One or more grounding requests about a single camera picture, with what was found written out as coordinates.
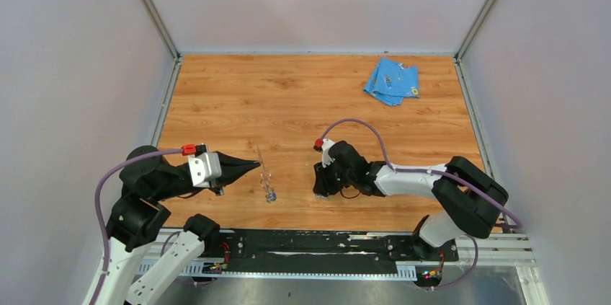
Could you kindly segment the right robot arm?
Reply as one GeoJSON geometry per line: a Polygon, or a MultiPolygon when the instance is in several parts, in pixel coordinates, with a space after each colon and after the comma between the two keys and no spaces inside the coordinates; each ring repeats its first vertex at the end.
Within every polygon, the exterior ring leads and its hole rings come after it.
{"type": "Polygon", "coordinates": [[[319,197],[352,187],[364,196],[416,196],[441,205],[439,213],[425,216],[414,230],[411,249],[421,260],[461,235],[488,238],[509,199],[498,182],[461,156],[428,167],[400,166],[369,162],[346,141],[318,139],[313,148],[321,154],[313,167],[313,192],[319,197]]]}

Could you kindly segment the key with blue tag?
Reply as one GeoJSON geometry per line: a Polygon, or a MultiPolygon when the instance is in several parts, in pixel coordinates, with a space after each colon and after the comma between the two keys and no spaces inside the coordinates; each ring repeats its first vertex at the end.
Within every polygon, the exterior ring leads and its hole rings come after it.
{"type": "Polygon", "coordinates": [[[276,201],[276,199],[277,199],[276,193],[268,193],[267,196],[266,196],[266,201],[268,203],[273,203],[273,202],[276,201]]]}

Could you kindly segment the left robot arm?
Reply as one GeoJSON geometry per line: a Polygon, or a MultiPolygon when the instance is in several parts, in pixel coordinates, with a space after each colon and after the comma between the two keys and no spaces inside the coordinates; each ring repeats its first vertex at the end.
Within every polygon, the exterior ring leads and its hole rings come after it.
{"type": "Polygon", "coordinates": [[[170,235],[153,266],[136,275],[171,215],[163,201],[189,199],[203,190],[223,195],[226,186],[261,166],[259,160],[209,151],[205,144],[133,149],[102,176],[94,193],[103,252],[84,304],[155,304],[200,256],[220,257],[206,270],[222,273],[235,250],[221,239],[219,224],[195,214],[170,235]]]}

